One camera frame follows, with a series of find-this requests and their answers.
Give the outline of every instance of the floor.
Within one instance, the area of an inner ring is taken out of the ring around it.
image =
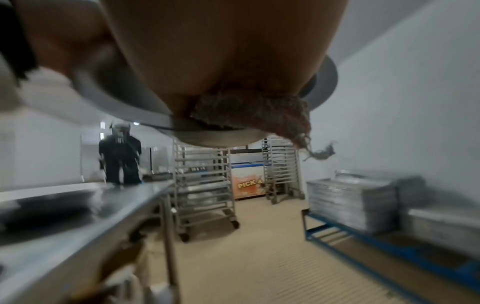
[[[191,232],[190,242],[176,243],[182,303],[407,303],[405,299],[304,240],[300,210],[305,201],[271,205],[265,198],[236,203],[241,224],[226,220]],[[165,280],[161,240],[149,244],[152,282]],[[340,250],[399,277],[433,303],[479,303],[480,297],[423,271],[403,265],[355,240]]]

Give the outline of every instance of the blue metal frame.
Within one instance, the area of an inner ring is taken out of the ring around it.
[[[381,283],[387,285],[392,290],[396,291],[397,293],[403,295],[404,297],[408,298],[411,301],[416,303],[428,303],[424,299],[419,298],[417,295],[412,294],[411,292],[405,290],[404,288],[398,286],[393,281],[381,276],[377,272],[371,270],[370,268],[366,267],[365,265],[355,261],[350,256],[346,255],[345,253],[338,251],[334,247],[330,246],[328,243],[322,241],[321,239],[314,236],[314,234],[329,229],[329,228],[337,228],[339,231],[347,232],[348,234],[354,236],[355,238],[363,241],[364,243],[374,246],[388,254],[396,256],[398,258],[407,260],[415,265],[419,266],[420,268],[432,272],[436,275],[444,277],[446,279],[452,280],[456,283],[465,285],[474,291],[480,293],[480,281],[475,278],[475,274],[480,272],[480,262],[475,260],[470,260],[460,267],[456,269],[447,268],[438,264],[435,264],[425,257],[422,254],[425,254],[429,250],[432,249],[431,246],[424,245],[418,247],[399,247],[395,246],[390,243],[386,243],[372,237],[370,235],[365,235],[355,229],[347,227],[345,225],[333,222],[323,216],[319,216],[317,214],[310,213],[309,209],[304,209],[301,211],[301,217],[303,222],[303,231],[305,234],[305,240],[311,241],[321,247],[327,248],[328,250],[332,251],[333,253],[339,255],[340,257],[346,259],[348,262],[353,264],[354,266],[358,267],[360,270],[366,272],[367,274],[371,275],[373,278],[379,280]],[[321,221],[324,224],[320,225],[315,228],[307,229],[305,218],[310,217],[315,220]]]

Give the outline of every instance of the metal bowl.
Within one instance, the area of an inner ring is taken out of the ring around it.
[[[170,137],[204,147],[238,147],[256,142],[269,134],[256,129],[212,126],[198,120],[173,116],[171,111],[134,75],[114,45],[103,45],[87,57],[73,72],[73,86],[95,107],[119,119],[150,126]],[[337,69],[326,57],[320,71],[306,84],[305,97],[316,86],[319,95],[309,101],[313,110],[334,92]]]

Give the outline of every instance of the bakery rack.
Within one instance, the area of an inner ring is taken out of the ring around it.
[[[265,196],[272,204],[279,202],[277,194],[283,187],[291,197],[305,199],[300,178],[299,154],[293,143],[272,135],[262,140]]]
[[[183,242],[189,228],[227,218],[235,229],[232,167],[228,148],[204,148],[173,140],[175,228]]]

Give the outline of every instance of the ceiling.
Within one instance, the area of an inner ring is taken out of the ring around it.
[[[432,0],[352,0],[329,54],[337,65]],[[86,102],[68,79],[48,69],[33,73],[22,85],[24,101],[41,111],[84,126],[115,118]]]

